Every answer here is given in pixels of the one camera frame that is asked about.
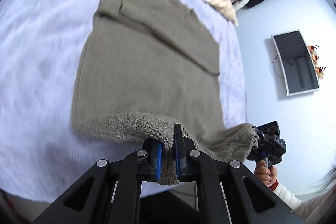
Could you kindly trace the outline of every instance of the wall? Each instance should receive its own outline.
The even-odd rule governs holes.
[[[336,158],[336,14],[325,0],[265,0],[237,17],[248,122],[278,121],[287,145],[276,166],[279,181],[295,195],[316,192]],[[272,68],[277,53],[271,35],[297,29],[307,44],[320,46],[319,64],[327,70],[320,91],[287,97],[284,80]],[[274,66],[282,75],[278,60]]]

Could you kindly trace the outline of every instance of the bed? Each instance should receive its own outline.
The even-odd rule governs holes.
[[[201,0],[194,9],[220,45],[223,121],[246,121],[245,80],[235,27]],[[1,0],[0,188],[53,202],[97,160],[123,159],[141,143],[76,135],[70,108],[80,54],[99,0]],[[143,183],[142,196],[169,189]]]

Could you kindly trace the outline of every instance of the white sleeve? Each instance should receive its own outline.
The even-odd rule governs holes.
[[[303,220],[306,220],[308,216],[316,209],[316,207],[321,203],[325,195],[317,196],[306,202],[299,200],[290,191],[288,191],[285,186],[281,183],[276,187],[274,193],[281,198],[281,200],[286,203],[295,213],[297,213]]]

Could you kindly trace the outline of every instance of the metal screw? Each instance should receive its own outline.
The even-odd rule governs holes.
[[[143,149],[140,149],[136,152],[136,154],[139,156],[139,157],[144,157],[147,155],[147,151],[146,150],[143,150]]]
[[[237,160],[233,160],[230,162],[230,165],[233,167],[233,168],[239,168],[240,167],[240,162],[237,161]]]
[[[104,167],[104,166],[106,166],[106,164],[107,164],[106,160],[99,160],[99,161],[97,161],[97,166],[98,167]]]
[[[191,150],[190,151],[190,155],[192,157],[198,157],[201,154],[201,152],[199,152],[198,150]]]

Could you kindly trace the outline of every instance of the white tv frame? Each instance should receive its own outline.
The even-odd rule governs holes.
[[[274,35],[272,35],[272,40],[273,40],[273,42],[274,42],[275,48],[277,49],[278,57],[279,57],[280,64],[281,64],[281,68],[282,68],[282,72],[283,72],[283,76],[284,76],[284,78],[285,78],[285,84],[286,84],[286,93],[287,93],[287,96],[293,96],[293,95],[298,95],[298,94],[310,93],[310,92],[318,91],[318,90],[321,89],[321,88],[320,88],[320,81],[319,81],[319,78],[317,77],[317,74],[316,74],[316,72],[315,72],[315,76],[316,76],[316,79],[317,79],[317,83],[318,83],[318,85],[319,85],[319,87],[318,87],[317,89],[313,89],[313,90],[305,90],[305,91],[299,91],[299,92],[293,92],[293,93],[289,93],[289,92],[288,92],[289,89],[288,89],[288,82],[287,82],[287,77],[286,77],[285,67],[284,67],[284,64],[283,64],[283,62],[282,62],[281,54],[280,54],[280,51],[279,51],[279,49],[278,49],[278,46],[277,46],[277,44],[276,44],[276,42],[275,42],[274,37],[276,37],[277,35],[281,35],[281,34],[285,34],[285,33],[290,33],[290,32],[297,32],[297,31],[300,33],[300,35],[301,35],[301,37],[302,37],[302,39],[303,39],[303,42],[304,42],[305,45],[306,45],[306,50],[307,50],[307,52],[308,52],[308,54],[309,54],[309,56],[310,56],[310,52],[309,52],[309,50],[308,50],[308,45],[307,45],[307,43],[305,42],[305,40],[304,40],[304,38],[303,38],[303,36],[302,36],[300,30],[293,30],[293,31],[289,31],[289,32],[283,32],[283,33],[278,33],[278,34],[274,34]]]

